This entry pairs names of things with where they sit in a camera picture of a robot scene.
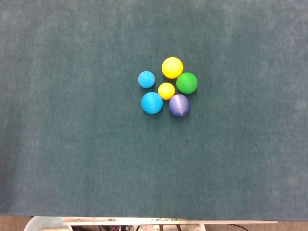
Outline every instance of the blue ball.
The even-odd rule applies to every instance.
[[[146,93],[141,100],[141,107],[149,114],[159,112],[163,107],[163,99],[155,92]]]
[[[138,76],[138,83],[143,88],[150,88],[155,83],[155,77],[150,71],[143,71]]]

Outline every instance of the ball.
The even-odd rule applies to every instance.
[[[143,88],[150,88],[155,83],[155,76],[150,71],[143,71],[138,76],[138,83]]]
[[[186,96],[177,94],[169,100],[169,111],[174,116],[184,116],[189,112],[190,103]]]
[[[162,64],[162,72],[167,78],[177,78],[183,72],[183,63],[176,57],[169,57]]]
[[[194,74],[184,72],[178,77],[176,84],[180,92],[190,94],[197,89],[198,80]]]
[[[141,107],[149,114],[159,112],[163,107],[163,99],[155,92],[146,93],[141,99]]]
[[[175,94],[175,88],[171,83],[162,83],[158,88],[158,94],[163,100],[170,100]]]

